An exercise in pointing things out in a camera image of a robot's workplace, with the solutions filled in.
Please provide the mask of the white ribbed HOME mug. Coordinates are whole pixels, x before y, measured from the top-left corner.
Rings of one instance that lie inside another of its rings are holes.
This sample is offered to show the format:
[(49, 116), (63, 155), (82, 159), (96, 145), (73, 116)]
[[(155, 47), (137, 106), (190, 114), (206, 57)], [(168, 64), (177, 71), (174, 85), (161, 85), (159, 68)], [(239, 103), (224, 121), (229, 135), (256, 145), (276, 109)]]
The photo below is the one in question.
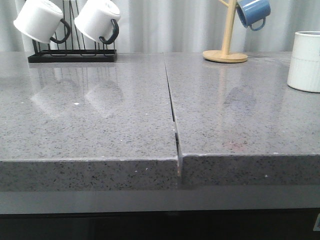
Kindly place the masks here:
[(319, 31), (295, 33), (287, 85), (304, 92), (320, 92)]

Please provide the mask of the wooden mug tree stand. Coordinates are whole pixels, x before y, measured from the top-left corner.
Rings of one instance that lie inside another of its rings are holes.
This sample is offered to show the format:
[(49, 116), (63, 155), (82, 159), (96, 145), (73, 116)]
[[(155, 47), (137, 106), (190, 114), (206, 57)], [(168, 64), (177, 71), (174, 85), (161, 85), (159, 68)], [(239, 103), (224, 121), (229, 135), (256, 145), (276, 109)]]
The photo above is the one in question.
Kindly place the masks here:
[(219, 2), (227, 7), (222, 48), (221, 50), (206, 50), (202, 53), (202, 56), (204, 59), (212, 62), (228, 64), (244, 63), (248, 60), (246, 54), (230, 52), (237, 1), (229, 0), (228, 2), (225, 2), (224, 0), (220, 0)]

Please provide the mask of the right white enamel mug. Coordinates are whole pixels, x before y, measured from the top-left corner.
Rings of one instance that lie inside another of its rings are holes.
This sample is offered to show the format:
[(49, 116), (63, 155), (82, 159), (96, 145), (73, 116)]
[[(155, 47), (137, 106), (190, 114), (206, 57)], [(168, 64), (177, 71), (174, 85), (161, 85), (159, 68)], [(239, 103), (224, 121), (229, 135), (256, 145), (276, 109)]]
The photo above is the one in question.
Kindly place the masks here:
[(74, 24), (89, 39), (110, 45), (119, 35), (120, 18), (120, 9), (111, 0), (88, 0)]

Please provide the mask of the white enamel mug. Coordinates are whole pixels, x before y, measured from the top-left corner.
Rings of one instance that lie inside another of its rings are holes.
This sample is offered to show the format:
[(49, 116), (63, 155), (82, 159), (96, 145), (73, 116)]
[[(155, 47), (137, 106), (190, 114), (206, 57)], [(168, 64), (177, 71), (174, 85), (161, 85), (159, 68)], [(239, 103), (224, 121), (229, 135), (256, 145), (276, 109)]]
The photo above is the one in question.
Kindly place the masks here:
[(74, 24), (89, 39), (110, 45), (119, 35), (120, 18), (120, 9), (111, 0), (88, 0)]
[[(53, 35), (60, 23), (66, 28), (66, 34), (58, 40)], [(71, 33), (62, 10), (49, 0), (26, 0), (13, 25), (31, 39), (45, 44), (62, 44)]]

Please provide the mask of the blue enamel mug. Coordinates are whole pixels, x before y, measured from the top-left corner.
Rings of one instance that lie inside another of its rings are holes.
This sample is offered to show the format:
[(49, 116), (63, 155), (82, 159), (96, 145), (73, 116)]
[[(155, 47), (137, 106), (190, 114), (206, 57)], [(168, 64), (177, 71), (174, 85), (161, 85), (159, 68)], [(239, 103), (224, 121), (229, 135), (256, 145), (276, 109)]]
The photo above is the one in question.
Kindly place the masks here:
[[(265, 26), (266, 17), (271, 14), (271, 6), (268, 0), (239, 0), (236, 11), (245, 28), (250, 27), (252, 31), (259, 31)], [(262, 24), (253, 28), (253, 24), (261, 20)]]

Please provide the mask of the left white enamel mug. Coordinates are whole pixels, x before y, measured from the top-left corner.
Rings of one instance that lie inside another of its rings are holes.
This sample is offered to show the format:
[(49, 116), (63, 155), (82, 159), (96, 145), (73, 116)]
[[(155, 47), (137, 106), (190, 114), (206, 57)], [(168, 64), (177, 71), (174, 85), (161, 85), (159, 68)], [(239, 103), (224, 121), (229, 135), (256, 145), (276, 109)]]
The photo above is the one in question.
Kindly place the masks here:
[[(53, 35), (60, 23), (66, 28), (66, 34), (58, 40)], [(49, 0), (26, 0), (13, 25), (31, 39), (45, 44), (62, 44), (71, 33), (62, 10)]]

